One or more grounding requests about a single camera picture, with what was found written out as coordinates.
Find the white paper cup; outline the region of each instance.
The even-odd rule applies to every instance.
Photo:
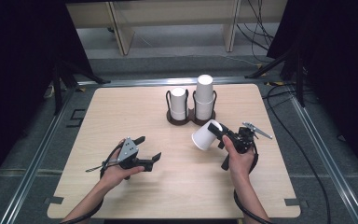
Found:
[[[186,90],[180,87],[174,88],[171,91],[171,111],[181,114],[185,113],[186,105]]]
[[[177,113],[173,110],[170,110],[171,117],[176,120],[184,120],[186,119],[186,112]]]
[[[197,119],[210,119],[213,112],[213,100],[211,102],[208,102],[206,104],[200,103],[196,99],[196,118]]]
[[[197,79],[196,100],[208,103],[213,99],[213,78],[209,75],[201,75]]]
[[[211,119],[191,135],[194,144],[201,150],[208,150],[214,139],[216,139],[216,135],[214,135],[208,130],[208,127],[211,123],[216,126],[220,131],[223,131],[223,128],[219,124],[219,122],[214,119]]]

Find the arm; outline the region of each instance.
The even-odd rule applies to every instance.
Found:
[[[120,150],[117,150],[111,158],[117,158]],[[103,177],[98,181],[94,188],[86,195],[86,197],[62,220],[68,221],[77,217],[86,215],[94,209],[102,200],[107,192],[121,183],[121,181],[130,175],[135,175],[144,170],[143,166],[133,167],[128,170],[122,169],[120,166],[108,167]],[[88,223],[89,220],[84,220],[79,223]]]
[[[267,216],[263,205],[258,200],[249,178],[249,172],[254,159],[254,152],[248,150],[246,153],[240,154],[227,136],[223,136],[223,141],[229,155],[231,181],[237,191],[241,204],[253,214],[269,221],[269,217]],[[243,214],[243,216],[246,223],[259,223],[245,214]]]

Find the hand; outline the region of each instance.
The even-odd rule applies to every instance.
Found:
[[[229,155],[229,169],[233,177],[236,176],[249,176],[251,166],[255,157],[253,148],[249,148],[246,153],[240,154],[234,147],[231,139],[226,135],[223,136],[226,151]]]
[[[120,153],[121,148],[116,150],[116,152],[112,155],[109,159],[117,159],[118,154]],[[145,168],[143,166],[136,166],[132,167],[128,170],[124,170],[119,165],[114,165],[106,168],[104,171],[103,177],[101,178],[101,182],[109,189],[114,188],[115,186],[119,185],[121,181],[130,175],[135,175],[142,172]]]

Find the table top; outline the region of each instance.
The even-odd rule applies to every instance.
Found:
[[[190,95],[196,86],[181,86]],[[139,159],[151,159],[161,152],[152,172],[133,175],[111,190],[98,218],[242,218],[233,200],[229,171],[220,166],[227,152],[215,140],[209,150],[199,150],[191,134],[200,128],[193,122],[170,124],[165,100],[175,86],[98,89],[90,102],[55,197],[61,204],[48,208],[51,218],[65,217],[99,180],[101,165],[124,137],[145,136],[139,145]],[[214,85],[218,122],[234,132],[243,121],[252,122],[274,136],[269,116],[254,84]],[[192,98],[189,108],[194,107]],[[284,199],[296,197],[275,138],[255,139],[259,161],[251,181],[270,217],[297,217],[298,205],[286,206]]]

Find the person's left hand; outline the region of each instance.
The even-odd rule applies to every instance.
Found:
[[[111,159],[117,159],[118,154],[120,153],[121,148],[116,150],[116,152],[112,155]],[[101,181],[104,183],[104,185],[112,189],[115,186],[119,185],[121,181],[130,175],[136,175],[138,173],[141,173],[145,168],[143,166],[136,166],[132,167],[130,169],[124,170],[119,165],[114,165],[106,168],[104,171],[103,177],[101,178]]]

